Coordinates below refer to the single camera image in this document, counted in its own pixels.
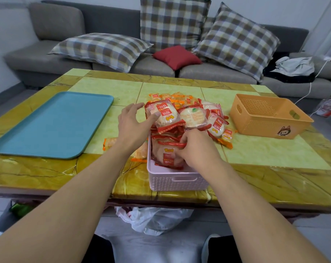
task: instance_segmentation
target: floor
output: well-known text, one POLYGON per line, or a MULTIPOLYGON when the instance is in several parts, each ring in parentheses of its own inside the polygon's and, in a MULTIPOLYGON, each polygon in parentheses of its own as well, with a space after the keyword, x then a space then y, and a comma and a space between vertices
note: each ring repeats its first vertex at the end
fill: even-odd
MULTIPOLYGON (((0 116, 33 95, 26 90, 0 106, 0 116)), ((331 126, 325 119, 313 116, 314 127, 331 141, 331 126)), ((0 198, 0 215, 9 200, 0 198)), ((331 261, 331 214, 297 220, 294 225, 331 261)), ((208 235, 231 234, 221 211, 195 210, 192 216, 175 229, 153 237, 135 232, 131 225, 116 217, 113 208, 102 215, 96 234, 109 239, 115 247, 116 262, 200 262, 200 252, 208 235)))

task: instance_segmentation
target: gray sofa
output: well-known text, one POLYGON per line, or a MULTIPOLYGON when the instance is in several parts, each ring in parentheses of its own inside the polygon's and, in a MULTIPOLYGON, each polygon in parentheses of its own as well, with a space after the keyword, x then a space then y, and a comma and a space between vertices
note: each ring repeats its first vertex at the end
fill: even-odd
MULTIPOLYGON (((29 11, 39 42, 5 55, 8 66, 15 70, 25 85, 44 87, 72 68, 115 71, 97 63, 76 61, 57 55, 47 55, 60 41, 85 33, 122 34, 140 38, 140 11, 99 5, 45 0, 29 6, 29 11)), ((264 25, 281 41, 278 52, 299 52, 308 30, 283 26, 264 25)), ((257 84, 252 77, 223 65, 203 63, 186 66, 174 72, 165 63, 150 54, 142 54, 130 70, 132 74, 180 77, 212 81, 257 84)), ((309 91, 309 84, 285 84, 265 77, 261 83, 281 97, 297 100, 309 91)), ((309 112, 323 98, 331 95, 331 82, 317 78, 308 98, 299 106, 309 112)))

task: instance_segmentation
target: forearm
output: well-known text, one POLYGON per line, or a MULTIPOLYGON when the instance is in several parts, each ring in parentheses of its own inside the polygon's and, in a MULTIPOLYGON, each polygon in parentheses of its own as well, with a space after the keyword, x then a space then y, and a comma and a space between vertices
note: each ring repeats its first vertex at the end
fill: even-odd
POLYGON ((247 262, 328 262, 275 208, 225 162, 211 167, 214 192, 247 262))
POLYGON ((113 146, 8 229, 0 262, 81 262, 128 156, 113 146))

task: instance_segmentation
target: orange plastic basket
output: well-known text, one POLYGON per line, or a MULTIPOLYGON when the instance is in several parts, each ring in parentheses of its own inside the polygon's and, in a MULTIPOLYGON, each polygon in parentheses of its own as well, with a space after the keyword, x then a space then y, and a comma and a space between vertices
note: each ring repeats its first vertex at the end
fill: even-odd
POLYGON ((312 122, 308 115, 285 98, 237 94, 230 116, 240 134, 294 139, 312 122))

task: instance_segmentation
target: hand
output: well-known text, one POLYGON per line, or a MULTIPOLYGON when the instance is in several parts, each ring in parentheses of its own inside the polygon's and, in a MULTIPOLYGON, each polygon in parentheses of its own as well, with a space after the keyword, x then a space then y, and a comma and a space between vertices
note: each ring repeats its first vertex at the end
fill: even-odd
POLYGON ((186 147, 178 150, 176 154, 206 179, 205 174, 209 167, 223 162, 213 140, 208 136, 207 131, 192 129, 184 133, 180 143, 186 143, 186 141, 186 147))
POLYGON ((146 121, 139 123, 136 120, 136 112, 143 106, 143 102, 132 103, 125 107, 118 116, 119 135, 116 145, 118 144, 123 150, 126 150, 129 156, 146 141, 152 125, 160 116, 160 112, 156 112, 148 117, 146 121))

